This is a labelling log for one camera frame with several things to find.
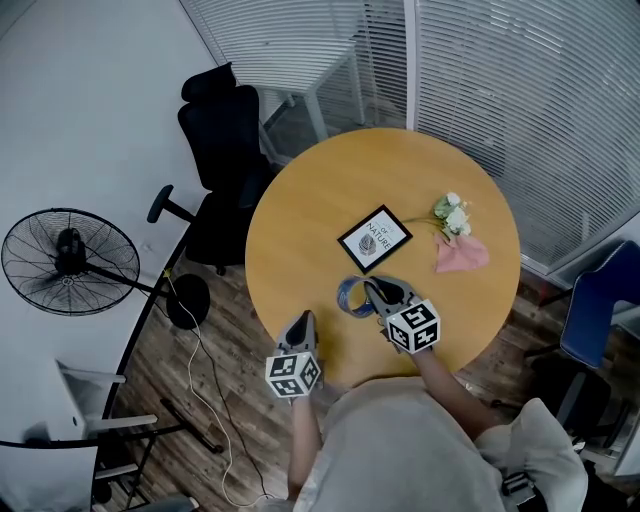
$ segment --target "table top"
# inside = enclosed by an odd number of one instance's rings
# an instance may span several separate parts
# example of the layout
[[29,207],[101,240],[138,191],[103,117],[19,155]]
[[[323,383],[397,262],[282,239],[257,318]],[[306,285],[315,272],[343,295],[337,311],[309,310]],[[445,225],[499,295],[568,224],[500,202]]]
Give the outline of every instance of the table top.
[[306,94],[319,87],[352,54],[354,46],[351,39],[328,37],[307,37],[296,44],[229,41],[225,57],[233,62],[233,73],[242,84]]
[[468,201],[473,235],[490,263],[437,274],[432,224],[405,224],[413,238],[368,275],[409,282],[441,317],[437,356],[457,371],[482,352],[509,313],[520,275],[520,247],[511,211],[488,174],[453,146],[416,132],[373,128],[328,139],[293,160],[258,205],[247,240],[251,299],[275,339],[297,314],[317,320],[319,358],[332,384],[412,375],[380,334],[377,315],[359,319],[336,304],[337,288],[358,268],[337,238],[385,204],[398,219],[427,216],[447,192]]

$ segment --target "white power cable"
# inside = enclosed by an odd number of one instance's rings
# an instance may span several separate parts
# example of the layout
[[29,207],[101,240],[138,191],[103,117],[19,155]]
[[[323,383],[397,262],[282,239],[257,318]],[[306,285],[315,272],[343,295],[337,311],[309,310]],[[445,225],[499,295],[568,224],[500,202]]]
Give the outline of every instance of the white power cable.
[[171,285],[171,289],[173,290],[173,294],[176,296],[176,300],[178,301],[178,304],[180,304],[180,307],[184,309],[193,320],[193,324],[196,327],[196,334],[198,335],[198,343],[196,345],[195,350],[191,354],[191,357],[189,358],[189,363],[187,364],[187,373],[189,374],[189,388],[191,389],[191,392],[198,398],[198,400],[200,400],[204,405],[206,405],[207,408],[213,413],[213,415],[216,417],[216,420],[218,421],[220,430],[222,430],[222,433],[227,438],[227,448],[229,451],[229,465],[227,466],[227,469],[225,470],[224,475],[222,475],[222,492],[224,494],[224,497],[231,505],[238,508],[253,507],[262,498],[275,498],[275,496],[273,496],[272,494],[268,494],[268,493],[261,494],[255,499],[253,503],[249,503],[247,505],[240,505],[238,503],[235,503],[233,500],[231,500],[231,498],[229,498],[229,495],[227,494],[227,490],[224,487],[224,481],[227,478],[229,471],[231,470],[231,466],[233,466],[233,454],[231,453],[231,438],[229,437],[229,434],[227,434],[227,431],[225,430],[225,428],[222,426],[222,421],[220,421],[220,417],[218,416],[218,413],[215,411],[215,409],[211,407],[209,403],[196,392],[195,389],[193,389],[193,380],[191,379],[191,362],[193,361],[193,358],[196,356],[196,353],[200,348],[200,344],[202,343],[202,336],[200,335],[200,326],[198,325],[198,322],[196,322],[196,318],[191,314],[191,311],[185,308],[182,302],[180,302],[180,299],[178,298],[178,294],[176,293],[176,289],[173,287],[173,282],[171,281],[171,278],[168,275],[167,275],[167,281],[169,281],[169,284]]

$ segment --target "white flowers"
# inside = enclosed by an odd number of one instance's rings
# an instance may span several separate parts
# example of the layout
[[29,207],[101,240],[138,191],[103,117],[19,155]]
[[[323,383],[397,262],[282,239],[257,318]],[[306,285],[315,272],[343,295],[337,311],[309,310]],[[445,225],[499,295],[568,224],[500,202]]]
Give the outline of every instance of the white flowers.
[[433,207],[433,214],[442,221],[442,231],[449,237],[453,235],[470,235],[469,216],[464,209],[467,202],[462,202],[455,192],[442,196]]
[[460,196],[455,192],[449,192],[447,194],[447,202],[451,206],[458,206],[460,204]]
[[456,206],[444,219],[444,224],[452,233],[458,235],[462,232],[463,228],[471,232],[471,227],[467,222],[468,220],[469,216],[464,213],[464,210],[459,206]]

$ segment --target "white cloth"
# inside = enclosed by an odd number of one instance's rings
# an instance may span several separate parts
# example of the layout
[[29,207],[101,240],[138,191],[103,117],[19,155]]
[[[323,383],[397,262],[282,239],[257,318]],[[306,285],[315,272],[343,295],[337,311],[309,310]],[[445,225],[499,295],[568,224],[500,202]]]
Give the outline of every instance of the white cloth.
[[263,512],[503,511],[509,459],[528,472],[549,512],[582,508],[587,475],[567,434],[531,400],[511,425],[475,444],[419,378],[371,381],[329,411],[325,443],[295,506],[266,500]]

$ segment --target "blue chair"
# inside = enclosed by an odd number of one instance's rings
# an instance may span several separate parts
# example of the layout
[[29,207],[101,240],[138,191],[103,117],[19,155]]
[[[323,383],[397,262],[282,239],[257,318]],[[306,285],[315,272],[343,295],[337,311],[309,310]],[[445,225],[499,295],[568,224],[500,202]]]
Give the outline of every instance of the blue chair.
[[578,276],[560,343],[527,351],[525,358],[562,348],[574,359],[598,368],[613,306],[619,300],[640,304],[640,247],[632,241],[621,243],[598,268]]

